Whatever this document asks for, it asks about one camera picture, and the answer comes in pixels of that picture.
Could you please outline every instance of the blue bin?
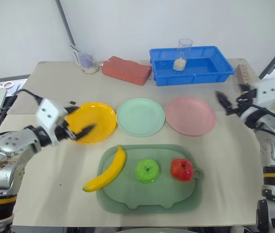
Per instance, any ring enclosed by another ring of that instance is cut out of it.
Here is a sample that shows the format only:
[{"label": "blue bin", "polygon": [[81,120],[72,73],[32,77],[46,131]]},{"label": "blue bin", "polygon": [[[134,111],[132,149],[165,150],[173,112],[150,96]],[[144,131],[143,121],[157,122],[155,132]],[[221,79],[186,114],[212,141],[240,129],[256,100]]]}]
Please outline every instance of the blue bin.
[{"label": "blue bin", "polygon": [[176,48],[151,49],[157,86],[225,82],[235,71],[216,46],[192,47],[185,69],[173,69]]}]

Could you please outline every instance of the clear plastic cup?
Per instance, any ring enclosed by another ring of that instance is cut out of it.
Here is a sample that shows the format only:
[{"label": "clear plastic cup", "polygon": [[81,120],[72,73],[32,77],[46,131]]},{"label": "clear plastic cup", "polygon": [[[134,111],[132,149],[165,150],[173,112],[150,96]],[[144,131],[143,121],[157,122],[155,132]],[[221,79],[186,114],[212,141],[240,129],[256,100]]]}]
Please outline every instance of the clear plastic cup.
[{"label": "clear plastic cup", "polygon": [[87,74],[93,74],[100,68],[99,64],[95,61],[92,55],[87,53],[77,52],[72,50],[76,64],[83,69]]},{"label": "clear plastic cup", "polygon": [[182,71],[185,69],[191,47],[192,47],[192,40],[187,38],[179,39],[177,50],[175,53],[175,61],[173,64],[174,70]]}]

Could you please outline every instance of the white backdrop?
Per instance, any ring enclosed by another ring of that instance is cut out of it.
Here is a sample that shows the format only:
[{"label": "white backdrop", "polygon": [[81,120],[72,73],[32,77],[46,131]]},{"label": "white backdrop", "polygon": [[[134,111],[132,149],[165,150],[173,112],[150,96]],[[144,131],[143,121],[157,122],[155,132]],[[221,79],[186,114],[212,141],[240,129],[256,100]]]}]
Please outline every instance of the white backdrop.
[{"label": "white backdrop", "polygon": [[[61,0],[76,45],[98,60],[149,59],[150,48],[215,45],[259,75],[275,56],[275,0]],[[54,0],[0,0],[0,78],[72,60]]]}]

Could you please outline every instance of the beige table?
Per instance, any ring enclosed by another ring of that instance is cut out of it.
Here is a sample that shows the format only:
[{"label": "beige table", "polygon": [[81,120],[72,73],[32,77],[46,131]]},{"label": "beige table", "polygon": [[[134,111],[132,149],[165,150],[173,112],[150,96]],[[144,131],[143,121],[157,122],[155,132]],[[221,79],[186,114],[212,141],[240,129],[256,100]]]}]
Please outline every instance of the beige table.
[{"label": "beige table", "polygon": [[[82,145],[63,141],[45,147],[27,164],[15,207],[15,225],[29,226],[223,226],[255,224],[262,168],[254,133],[237,116],[215,112],[217,124],[204,136],[177,133],[167,123],[149,137],[117,128],[106,140]],[[35,115],[8,115],[1,131],[35,125]],[[204,173],[197,209],[174,215],[116,215],[104,211],[96,194],[82,191],[96,176],[103,153],[117,144],[178,144]]]},{"label": "beige table", "polygon": [[[228,60],[234,68],[238,64],[245,64],[252,83],[259,81],[258,76],[245,59]],[[156,86],[151,76],[144,86],[139,86],[105,76],[101,70],[95,74],[85,74],[74,62],[38,63],[23,88],[55,100],[62,106],[68,106],[71,100],[77,105],[98,101],[110,105],[115,110],[126,100],[132,98],[150,98],[164,107],[172,99],[187,95],[201,98],[215,111],[222,111],[223,108],[218,104],[214,91],[225,92],[232,102],[240,96],[237,78],[234,75],[231,75],[224,83],[174,86]],[[33,114],[36,109],[37,105],[33,97],[20,93],[8,114]]]},{"label": "beige table", "polygon": [[[253,83],[259,81],[244,59],[230,59],[236,67],[246,64]],[[233,100],[240,95],[236,77],[224,83],[157,87],[153,80],[144,86],[119,81],[101,72],[84,74],[74,63],[39,63],[26,82],[36,94],[60,102],[81,104],[101,101],[117,109],[124,101],[146,97],[164,107],[181,95],[196,96],[215,110],[217,124],[204,136],[177,133],[167,123],[149,137],[134,137],[116,128],[106,140],[81,145],[63,141],[46,147],[26,167],[15,207],[15,225],[30,226],[219,226],[255,224],[257,200],[261,199],[262,168],[254,133],[237,116],[225,116],[214,91]],[[36,103],[21,94],[1,126],[1,131],[35,125]],[[117,144],[177,144],[187,148],[204,173],[203,197],[191,212],[174,215],[116,215],[104,211],[95,193],[82,191],[96,176],[103,153]]]}]

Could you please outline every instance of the red apple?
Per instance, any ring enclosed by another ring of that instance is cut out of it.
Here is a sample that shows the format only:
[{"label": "red apple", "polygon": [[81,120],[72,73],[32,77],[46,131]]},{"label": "red apple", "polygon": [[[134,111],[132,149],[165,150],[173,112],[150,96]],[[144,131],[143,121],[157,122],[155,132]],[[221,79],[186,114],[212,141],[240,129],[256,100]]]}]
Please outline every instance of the red apple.
[{"label": "red apple", "polygon": [[188,159],[173,159],[170,174],[179,181],[189,182],[194,175],[194,168]]}]

